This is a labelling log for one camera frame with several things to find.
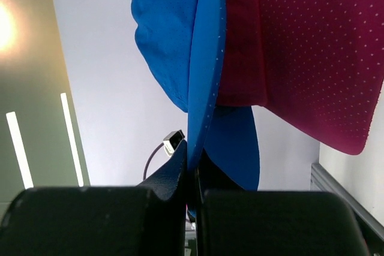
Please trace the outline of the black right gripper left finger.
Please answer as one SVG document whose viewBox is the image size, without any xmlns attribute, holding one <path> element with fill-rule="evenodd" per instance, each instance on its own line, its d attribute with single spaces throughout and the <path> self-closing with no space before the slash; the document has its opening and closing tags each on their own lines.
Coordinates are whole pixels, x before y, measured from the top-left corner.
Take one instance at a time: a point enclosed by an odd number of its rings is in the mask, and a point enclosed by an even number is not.
<svg viewBox="0 0 384 256">
<path fill-rule="evenodd" d="M 1 221 L 2 255 L 183 255 L 187 144 L 137 186 L 29 188 Z"/>
</svg>

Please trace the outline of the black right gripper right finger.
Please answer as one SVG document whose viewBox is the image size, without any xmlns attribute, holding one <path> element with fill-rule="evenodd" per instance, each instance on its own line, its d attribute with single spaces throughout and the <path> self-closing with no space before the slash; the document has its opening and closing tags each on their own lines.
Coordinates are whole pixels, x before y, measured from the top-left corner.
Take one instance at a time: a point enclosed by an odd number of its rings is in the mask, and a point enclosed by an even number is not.
<svg viewBox="0 0 384 256">
<path fill-rule="evenodd" d="M 349 205 L 330 192 L 246 191 L 202 154 L 194 172 L 199 255 L 368 255 Z"/>
</svg>

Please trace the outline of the pink cap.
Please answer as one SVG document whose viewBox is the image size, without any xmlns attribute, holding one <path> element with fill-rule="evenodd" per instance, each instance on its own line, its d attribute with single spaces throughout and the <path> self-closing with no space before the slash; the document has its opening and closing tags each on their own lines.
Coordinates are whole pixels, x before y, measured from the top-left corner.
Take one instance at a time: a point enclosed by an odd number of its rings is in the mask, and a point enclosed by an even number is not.
<svg viewBox="0 0 384 256">
<path fill-rule="evenodd" d="M 383 0 L 226 0 L 217 104 L 262 106 L 350 155 L 383 83 Z"/>
</svg>

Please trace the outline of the blue cap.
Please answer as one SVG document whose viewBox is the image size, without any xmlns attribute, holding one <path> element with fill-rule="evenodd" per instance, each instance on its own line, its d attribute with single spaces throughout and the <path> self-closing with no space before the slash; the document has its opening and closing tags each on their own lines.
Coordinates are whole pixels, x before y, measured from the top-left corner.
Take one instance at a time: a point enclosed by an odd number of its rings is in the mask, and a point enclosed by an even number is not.
<svg viewBox="0 0 384 256">
<path fill-rule="evenodd" d="M 188 116 L 187 207 L 197 213 L 194 173 L 207 156 L 240 188 L 259 186 L 250 105 L 220 104 L 228 39 L 227 0 L 132 0 L 136 44 L 163 91 Z"/>
</svg>

